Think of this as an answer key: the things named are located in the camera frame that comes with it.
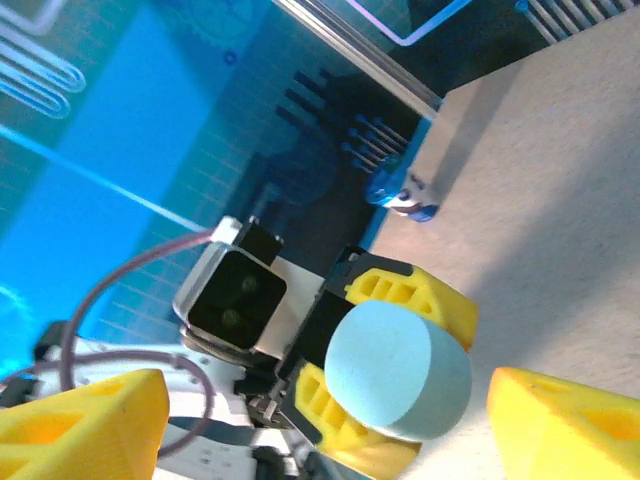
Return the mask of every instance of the light blue cylinder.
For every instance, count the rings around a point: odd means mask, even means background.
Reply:
[[[379,301],[357,305],[340,322],[325,378],[356,420],[412,442],[451,430],[471,396],[471,364],[460,344],[419,315]]]

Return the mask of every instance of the wire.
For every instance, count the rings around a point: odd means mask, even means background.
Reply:
[[[59,369],[60,372],[60,388],[62,391],[67,391],[75,388],[73,384],[73,366],[75,364],[90,364],[99,362],[109,362],[116,360],[141,360],[169,363],[175,365],[178,368],[184,368],[189,371],[194,377],[196,377],[202,383],[205,394],[205,409],[202,418],[196,422],[193,428],[187,432],[183,437],[179,438],[173,443],[162,447],[158,451],[158,457],[164,457],[170,455],[177,450],[183,448],[185,445],[193,441],[196,437],[204,433],[208,427],[209,418],[213,411],[213,397],[215,390],[206,373],[195,363],[184,357],[176,357],[175,355],[165,352],[153,352],[148,350],[121,350],[113,352],[101,352],[90,355],[78,355],[76,356],[73,349],[75,346],[75,339],[78,328],[82,324],[89,309],[96,302],[98,297],[102,295],[109,287],[124,277],[126,274],[148,264],[155,260],[158,260],[167,255],[177,253],[188,248],[193,248],[198,245],[203,245],[211,241],[211,235],[213,231],[208,230],[205,232],[184,235],[175,240],[163,243],[157,247],[154,247],[140,255],[132,258],[128,262],[124,263],[109,275],[104,277],[84,298],[80,306],[76,309],[71,320],[65,326],[64,333],[62,335],[61,352],[59,361],[47,361],[38,362],[32,367],[25,368],[18,372],[11,374],[9,377],[3,379],[0,384],[6,384],[12,378],[24,375],[36,375],[42,371]]]

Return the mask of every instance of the table surface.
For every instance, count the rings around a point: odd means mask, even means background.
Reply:
[[[524,367],[640,397],[640,8],[457,90],[414,171],[438,216],[389,215],[377,254],[480,307],[460,424],[408,478],[504,478],[493,370]]]

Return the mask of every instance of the purple cable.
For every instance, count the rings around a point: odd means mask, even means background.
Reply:
[[[103,278],[98,283],[98,285],[96,285],[89,292],[80,306],[76,309],[69,323],[66,325],[64,333],[62,335],[62,350],[60,352],[60,360],[40,362],[32,367],[15,372],[9,377],[3,379],[0,382],[0,385],[6,385],[9,380],[16,376],[35,375],[44,370],[58,368],[60,370],[60,388],[62,391],[67,391],[75,388],[75,385],[73,384],[73,365],[76,363],[89,364],[115,360],[141,360],[169,363],[179,368],[184,368],[185,370],[189,371],[189,373],[191,373],[194,377],[200,380],[204,388],[205,409],[202,418],[198,422],[196,422],[194,427],[182,438],[179,438],[175,442],[162,447],[158,451],[158,457],[170,455],[183,448],[189,442],[193,441],[200,434],[204,433],[208,426],[208,420],[213,411],[213,396],[215,395],[215,390],[213,388],[213,385],[211,384],[211,381],[198,365],[184,357],[175,356],[164,352],[153,352],[147,350],[121,350],[115,352],[102,352],[90,355],[76,356],[73,352],[73,348],[75,345],[76,333],[87,312],[93,306],[98,297],[102,295],[102,293],[104,293],[104,291],[107,290],[111,285],[120,280],[126,274],[148,263],[158,260],[159,258],[210,242],[212,233],[212,230],[208,230],[205,232],[184,235],[180,238],[171,240],[162,245],[154,247],[151,250],[141,253],[140,255],[132,258],[128,262],[115,269],[113,272]]]

